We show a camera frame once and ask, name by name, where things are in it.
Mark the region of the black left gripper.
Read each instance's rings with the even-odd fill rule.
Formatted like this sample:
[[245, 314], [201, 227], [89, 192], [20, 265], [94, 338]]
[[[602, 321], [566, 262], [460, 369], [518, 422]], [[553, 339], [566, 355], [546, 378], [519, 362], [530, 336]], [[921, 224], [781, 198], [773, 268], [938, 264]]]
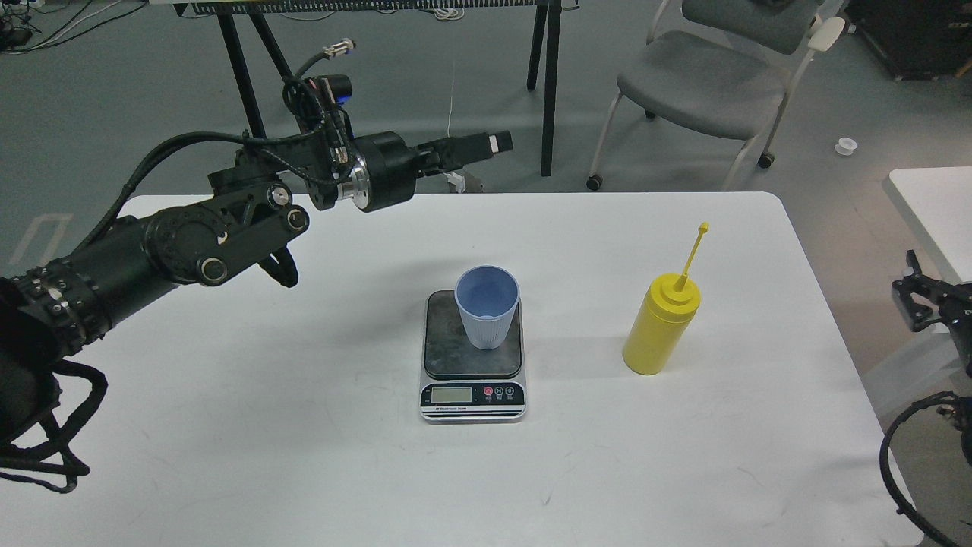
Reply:
[[358, 136], [352, 150], [354, 163], [338, 182], [337, 200], [350, 200], [368, 213], [409, 201], [417, 179], [434, 171], [461, 169], [513, 151], [513, 136], [509, 131], [482, 132], [447, 136], [435, 141], [434, 146], [410, 147], [398, 134], [386, 131]]

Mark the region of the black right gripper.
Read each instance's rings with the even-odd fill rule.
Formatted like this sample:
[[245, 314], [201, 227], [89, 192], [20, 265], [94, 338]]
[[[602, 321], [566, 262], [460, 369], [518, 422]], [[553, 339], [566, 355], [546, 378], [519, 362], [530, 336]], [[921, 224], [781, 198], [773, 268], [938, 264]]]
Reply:
[[926, 276], [914, 250], [905, 254], [905, 270], [892, 281], [892, 298], [910, 332], [944, 324], [965, 373], [971, 373], [970, 284], [948, 285]]

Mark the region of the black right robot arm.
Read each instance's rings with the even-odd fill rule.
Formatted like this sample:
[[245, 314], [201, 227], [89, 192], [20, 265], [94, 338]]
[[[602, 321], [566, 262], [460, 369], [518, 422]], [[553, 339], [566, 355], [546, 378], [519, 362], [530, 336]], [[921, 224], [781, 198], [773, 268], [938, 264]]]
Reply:
[[[905, 270], [900, 278], [892, 281], [892, 298], [904, 322], [914, 333], [933, 325], [947, 329], [952, 346], [957, 350], [958, 363], [966, 376], [970, 374], [971, 361], [971, 294], [969, 283], [947, 283], [927, 276], [921, 269], [917, 254], [907, 250]], [[899, 428], [921, 413], [935, 412], [957, 432], [958, 449], [966, 464], [971, 461], [971, 399], [970, 395], [954, 391], [940, 391], [914, 401], [890, 422], [879, 444], [878, 465], [886, 491], [895, 511], [907, 518], [923, 535], [937, 546], [961, 546], [961, 541], [950, 537], [926, 518], [905, 495], [902, 485], [895, 478], [890, 465], [892, 443]]]

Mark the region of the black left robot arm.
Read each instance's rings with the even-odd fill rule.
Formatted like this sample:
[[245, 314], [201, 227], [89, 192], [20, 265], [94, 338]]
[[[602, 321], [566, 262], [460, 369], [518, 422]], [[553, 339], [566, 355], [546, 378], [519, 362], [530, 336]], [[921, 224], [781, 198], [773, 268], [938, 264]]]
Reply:
[[[357, 136], [344, 103], [350, 80], [307, 77], [314, 62], [345, 55], [328, 46], [297, 72], [282, 70], [282, 100], [301, 132], [284, 138], [191, 132], [145, 156], [93, 231], [69, 255], [2, 281], [2, 477], [59, 494], [90, 468], [70, 442], [99, 409], [104, 374], [73, 360], [85, 346], [180, 285], [219, 286], [252, 266], [292, 287], [289, 243], [310, 217], [281, 174], [305, 183], [314, 207], [351, 200], [364, 212], [409, 201], [422, 177], [456, 171], [513, 149], [508, 131], [447, 136], [411, 147], [393, 132]], [[233, 167], [212, 173], [211, 198], [145, 218], [121, 216], [163, 160], [194, 144], [239, 146]]]

